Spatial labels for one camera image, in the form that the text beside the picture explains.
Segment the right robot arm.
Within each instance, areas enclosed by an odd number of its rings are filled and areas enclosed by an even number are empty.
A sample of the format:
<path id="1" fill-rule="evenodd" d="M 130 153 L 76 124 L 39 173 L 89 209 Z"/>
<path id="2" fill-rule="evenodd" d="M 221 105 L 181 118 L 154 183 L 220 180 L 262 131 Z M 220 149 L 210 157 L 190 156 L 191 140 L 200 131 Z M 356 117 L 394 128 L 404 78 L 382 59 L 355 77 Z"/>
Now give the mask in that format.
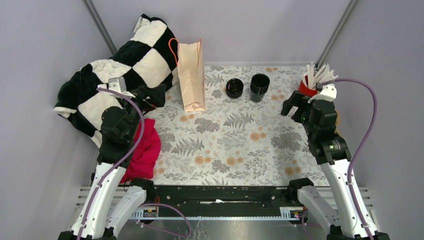
<path id="1" fill-rule="evenodd" d="M 336 209 L 323 199 L 309 178 L 291 180 L 287 201 L 304 205 L 326 233 L 328 240 L 388 240 L 368 214 L 350 165 L 353 163 L 346 141 L 336 133 L 338 117 L 332 100 L 320 92 L 312 97 L 294 91 L 282 105 L 281 115 L 297 110 L 291 117 L 306 132 L 309 151 L 327 178 Z"/>

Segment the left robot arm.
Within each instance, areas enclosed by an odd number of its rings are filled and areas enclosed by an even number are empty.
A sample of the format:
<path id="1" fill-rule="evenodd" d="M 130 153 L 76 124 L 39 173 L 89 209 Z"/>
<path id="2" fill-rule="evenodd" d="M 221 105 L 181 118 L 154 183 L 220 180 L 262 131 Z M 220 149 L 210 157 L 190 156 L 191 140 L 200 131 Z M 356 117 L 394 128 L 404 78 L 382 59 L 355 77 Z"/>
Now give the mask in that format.
<path id="1" fill-rule="evenodd" d="M 70 230 L 59 234 L 60 240 L 116 240 L 136 209 L 155 200 L 153 182 L 136 178 L 130 182 L 124 197 L 111 206 L 133 152 L 144 135 L 143 112 L 164 106 L 166 86 L 140 85 L 126 93 L 100 85 L 97 91 L 114 100 L 122 98 L 128 105 L 123 108 L 111 106 L 101 114 L 102 143 L 94 179 L 80 215 Z"/>

